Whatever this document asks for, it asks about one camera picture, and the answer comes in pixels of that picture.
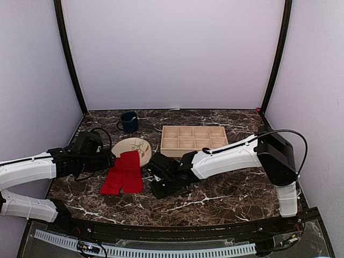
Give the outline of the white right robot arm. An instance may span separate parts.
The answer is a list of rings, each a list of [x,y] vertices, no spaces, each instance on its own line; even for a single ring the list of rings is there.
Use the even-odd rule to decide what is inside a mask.
[[[300,174],[295,165],[293,146],[281,135],[286,132],[295,133],[261,126],[256,134],[241,141],[219,148],[194,150],[185,153],[180,161],[155,153],[147,165],[147,170],[155,177],[150,184],[151,190],[157,199],[162,199],[214,175],[263,168],[277,191],[281,216],[275,220],[274,228],[279,233],[286,233],[294,226],[298,213]]]

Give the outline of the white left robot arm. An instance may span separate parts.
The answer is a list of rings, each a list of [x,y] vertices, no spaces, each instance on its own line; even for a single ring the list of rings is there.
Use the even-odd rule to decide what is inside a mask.
[[[1,163],[1,215],[54,223],[64,234],[72,234],[76,223],[64,203],[58,199],[37,199],[13,193],[8,188],[45,179],[94,173],[114,166],[116,157],[109,149],[82,154],[64,148]]]

